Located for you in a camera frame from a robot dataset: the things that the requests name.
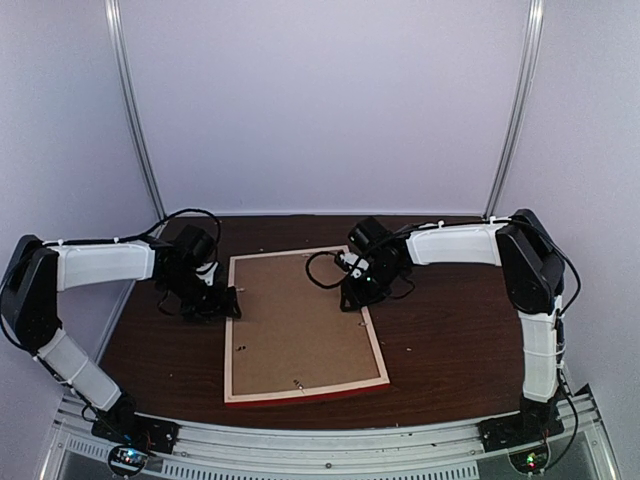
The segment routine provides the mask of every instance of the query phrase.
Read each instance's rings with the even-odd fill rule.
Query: brown fiberboard
[[[227,321],[225,402],[265,404],[335,396],[389,384],[369,312],[340,311],[340,290],[323,290],[305,274],[318,250],[232,257],[229,284],[238,289],[242,319]],[[314,275],[342,275],[330,256]]]

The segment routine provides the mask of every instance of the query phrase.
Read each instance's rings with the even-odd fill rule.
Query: robotic arm
[[[362,253],[336,257],[347,272],[340,284],[343,311],[384,300],[392,282],[406,279],[415,265],[502,267],[507,295],[522,325],[525,379],[520,414],[481,424],[485,450],[537,441],[545,431],[563,431],[555,404],[564,348],[560,312],[565,263],[532,211],[470,225],[412,225],[395,233],[369,217],[353,228],[349,240]]]
[[[239,318],[235,289],[216,282],[217,262],[198,270],[215,248],[214,239],[194,226],[171,242],[145,237],[130,243],[43,243],[25,235],[3,279],[0,311],[19,346],[71,387],[101,420],[94,424],[94,435],[168,453],[177,425],[135,415],[134,399],[65,332],[57,315],[57,293],[94,283],[151,279],[158,289],[180,298],[180,312],[188,321]]]

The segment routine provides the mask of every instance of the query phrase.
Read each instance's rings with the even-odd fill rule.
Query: wooden table
[[[360,218],[226,217],[220,260],[228,265],[232,255],[346,244],[347,233]],[[392,230],[434,220],[381,218]],[[163,237],[173,238],[186,223],[213,231],[210,220],[180,218],[170,222]],[[226,407],[224,322],[194,325],[161,314],[156,309],[161,295],[152,282],[136,285],[101,365],[136,398],[140,412],[222,425],[393,427],[517,410],[523,381],[522,333],[501,270],[433,265],[415,268],[412,278],[417,288],[409,297],[371,307],[391,378],[385,391],[319,403]]]

